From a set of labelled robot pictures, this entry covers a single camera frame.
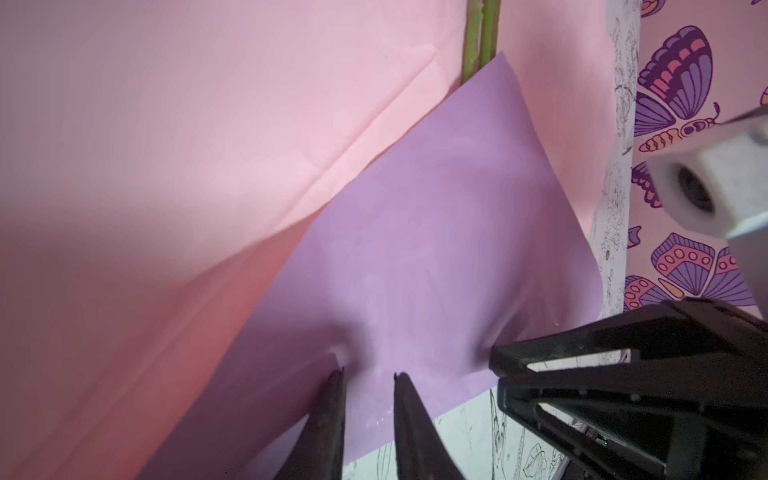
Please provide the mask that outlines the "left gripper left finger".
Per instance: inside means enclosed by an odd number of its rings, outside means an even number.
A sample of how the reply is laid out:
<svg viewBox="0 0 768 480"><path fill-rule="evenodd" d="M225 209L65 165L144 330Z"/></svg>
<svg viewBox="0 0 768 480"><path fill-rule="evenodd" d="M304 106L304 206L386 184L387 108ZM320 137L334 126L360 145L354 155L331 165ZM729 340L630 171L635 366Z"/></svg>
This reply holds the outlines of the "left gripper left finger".
<svg viewBox="0 0 768 480"><path fill-rule="evenodd" d="M322 387L294 448L274 479L341 479L345 411L346 379L344 370L337 369Z"/></svg>

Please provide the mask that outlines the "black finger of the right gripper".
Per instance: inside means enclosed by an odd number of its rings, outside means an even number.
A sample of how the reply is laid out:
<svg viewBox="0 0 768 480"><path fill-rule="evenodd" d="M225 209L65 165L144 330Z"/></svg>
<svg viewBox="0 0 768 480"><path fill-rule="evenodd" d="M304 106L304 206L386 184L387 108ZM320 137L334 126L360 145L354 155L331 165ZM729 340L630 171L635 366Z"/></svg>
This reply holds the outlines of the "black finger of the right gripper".
<svg viewBox="0 0 768 480"><path fill-rule="evenodd" d="M500 409L593 479L764 479L767 412L586 388L498 383Z"/></svg>
<svg viewBox="0 0 768 480"><path fill-rule="evenodd" d="M767 323L721 301L667 301L563 333L494 346L489 368L499 377L536 362L630 350L632 365L652 382L767 382Z"/></svg>

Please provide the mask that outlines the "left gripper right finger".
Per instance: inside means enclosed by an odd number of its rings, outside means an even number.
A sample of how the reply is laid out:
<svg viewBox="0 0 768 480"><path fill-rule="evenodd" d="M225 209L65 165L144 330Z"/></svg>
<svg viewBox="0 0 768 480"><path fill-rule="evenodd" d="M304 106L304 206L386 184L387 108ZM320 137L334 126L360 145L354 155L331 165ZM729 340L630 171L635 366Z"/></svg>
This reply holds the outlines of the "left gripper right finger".
<svg viewBox="0 0 768 480"><path fill-rule="evenodd" d="M463 479L405 372L394 376L394 442L399 479Z"/></svg>

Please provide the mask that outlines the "pink purple wrapping paper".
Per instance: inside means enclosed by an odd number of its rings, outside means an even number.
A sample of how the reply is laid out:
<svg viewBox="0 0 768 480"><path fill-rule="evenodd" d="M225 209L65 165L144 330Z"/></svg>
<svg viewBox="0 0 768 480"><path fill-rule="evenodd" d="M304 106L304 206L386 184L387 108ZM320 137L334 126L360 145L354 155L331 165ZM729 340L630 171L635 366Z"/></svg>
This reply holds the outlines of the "pink purple wrapping paper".
<svg viewBox="0 0 768 480"><path fill-rule="evenodd" d="M594 321L607 13L462 82L463 1L3 2L2 477L268 478L337 368L354 460Z"/></svg>

